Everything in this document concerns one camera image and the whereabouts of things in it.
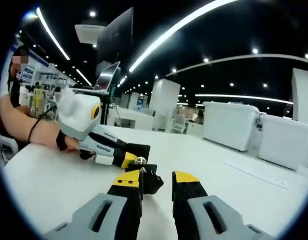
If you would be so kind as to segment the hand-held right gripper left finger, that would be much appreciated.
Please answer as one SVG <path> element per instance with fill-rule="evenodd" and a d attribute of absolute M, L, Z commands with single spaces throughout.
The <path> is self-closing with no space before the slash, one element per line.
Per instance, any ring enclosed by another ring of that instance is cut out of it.
<path fill-rule="evenodd" d="M 109 191 L 100 193 L 64 222 L 43 235 L 44 240 L 135 240 L 142 217 L 143 173 L 125 172 Z"/>

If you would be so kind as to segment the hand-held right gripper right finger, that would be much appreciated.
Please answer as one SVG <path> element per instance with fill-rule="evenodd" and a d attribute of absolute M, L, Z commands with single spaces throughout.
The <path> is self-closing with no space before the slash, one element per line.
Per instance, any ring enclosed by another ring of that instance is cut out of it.
<path fill-rule="evenodd" d="M 172 172 L 173 218 L 180 240 L 272 240 L 268 233 L 244 224 L 242 215 L 215 195 L 208 195 L 198 178 Z"/>

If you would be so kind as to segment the person's left hand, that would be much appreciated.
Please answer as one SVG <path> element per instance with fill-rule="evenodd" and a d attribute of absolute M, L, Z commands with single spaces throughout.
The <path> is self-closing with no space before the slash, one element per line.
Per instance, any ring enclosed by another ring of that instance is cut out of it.
<path fill-rule="evenodd" d="M 59 130 L 56 137 L 56 144 L 58 149 L 62 152 L 78 151 L 80 158 L 83 160 L 87 160 L 95 156 L 95 152 L 93 151 L 79 149 L 78 140 L 65 135 L 61 130 Z"/>

